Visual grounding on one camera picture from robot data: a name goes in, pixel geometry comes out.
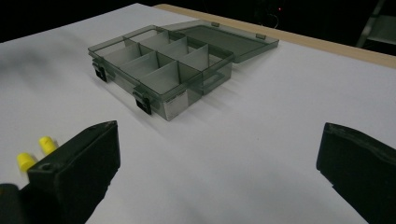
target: small yellow plastic piece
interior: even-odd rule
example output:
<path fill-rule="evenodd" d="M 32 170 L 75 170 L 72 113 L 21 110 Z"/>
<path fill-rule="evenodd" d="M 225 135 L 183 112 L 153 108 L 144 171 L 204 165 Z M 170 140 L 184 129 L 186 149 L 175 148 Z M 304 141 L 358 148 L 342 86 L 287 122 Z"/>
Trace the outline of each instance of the small yellow plastic piece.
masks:
<path fill-rule="evenodd" d="M 18 166 L 20 167 L 21 171 L 26 172 L 35 164 L 35 160 L 33 157 L 26 152 L 22 152 L 17 156 Z"/>
<path fill-rule="evenodd" d="M 52 139 L 48 136 L 44 136 L 38 140 L 38 144 L 41 146 L 44 154 L 49 155 L 51 152 L 55 151 L 56 146 Z"/>

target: white tabletop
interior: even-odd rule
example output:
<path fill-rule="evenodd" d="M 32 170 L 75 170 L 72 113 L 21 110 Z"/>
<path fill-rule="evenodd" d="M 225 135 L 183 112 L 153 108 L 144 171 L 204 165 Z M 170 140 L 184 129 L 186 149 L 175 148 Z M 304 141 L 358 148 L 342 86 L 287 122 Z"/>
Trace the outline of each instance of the white tabletop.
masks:
<path fill-rule="evenodd" d="M 170 122 L 127 106 L 87 48 L 193 18 L 142 5 L 0 44 L 0 183 L 27 183 L 16 156 L 43 158 L 116 120 L 121 168 L 89 223 L 364 223 L 316 169 L 325 122 L 396 147 L 396 70 L 281 41 Z"/>

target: open compartment box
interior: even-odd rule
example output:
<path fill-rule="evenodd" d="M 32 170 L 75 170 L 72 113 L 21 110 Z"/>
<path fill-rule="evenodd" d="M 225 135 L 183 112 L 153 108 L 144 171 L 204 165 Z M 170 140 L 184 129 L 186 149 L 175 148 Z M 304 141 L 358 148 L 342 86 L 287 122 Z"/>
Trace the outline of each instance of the open compartment box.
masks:
<path fill-rule="evenodd" d="M 277 39 L 209 21 L 150 25 L 88 48 L 96 75 L 132 94 L 137 106 L 170 120 L 230 79 L 232 63 Z"/>

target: wooden strip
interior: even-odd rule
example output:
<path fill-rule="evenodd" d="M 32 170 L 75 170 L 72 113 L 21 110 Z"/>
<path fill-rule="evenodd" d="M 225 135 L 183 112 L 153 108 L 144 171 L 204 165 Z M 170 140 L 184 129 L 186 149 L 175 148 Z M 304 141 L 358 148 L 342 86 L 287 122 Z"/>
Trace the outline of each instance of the wooden strip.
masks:
<path fill-rule="evenodd" d="M 297 35 L 244 21 L 236 21 L 183 7 L 175 7 L 167 4 L 160 4 L 154 7 L 177 14 L 194 17 L 200 20 L 218 22 L 223 25 L 232 26 L 234 28 L 249 31 L 255 34 L 268 35 L 279 40 L 284 40 L 313 49 L 328 51 L 330 53 L 347 56 L 368 63 L 376 63 L 387 67 L 396 68 L 396 56 L 378 53 L 367 49 L 358 49 L 326 40 L 312 38 L 309 36 Z"/>

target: box lid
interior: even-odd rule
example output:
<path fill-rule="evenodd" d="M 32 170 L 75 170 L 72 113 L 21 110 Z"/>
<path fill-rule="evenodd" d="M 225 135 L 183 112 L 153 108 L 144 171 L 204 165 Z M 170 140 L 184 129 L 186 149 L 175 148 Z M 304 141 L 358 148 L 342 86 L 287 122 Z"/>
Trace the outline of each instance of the box lid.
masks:
<path fill-rule="evenodd" d="M 167 26 L 163 29 L 182 33 L 207 44 L 233 52 L 233 62 L 241 63 L 249 58 L 277 47 L 278 39 L 265 35 L 224 26 L 210 21 L 187 21 Z"/>

